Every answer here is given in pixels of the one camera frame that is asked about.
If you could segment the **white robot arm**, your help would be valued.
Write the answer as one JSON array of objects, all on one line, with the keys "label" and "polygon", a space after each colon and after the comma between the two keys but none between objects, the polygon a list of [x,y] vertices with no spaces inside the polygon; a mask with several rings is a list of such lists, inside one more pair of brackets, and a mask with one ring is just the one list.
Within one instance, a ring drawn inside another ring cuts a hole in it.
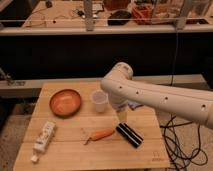
[{"label": "white robot arm", "polygon": [[119,62],[100,82],[116,111],[122,110],[127,100],[132,100],[213,129],[212,91],[137,82],[132,77],[131,66]]}]

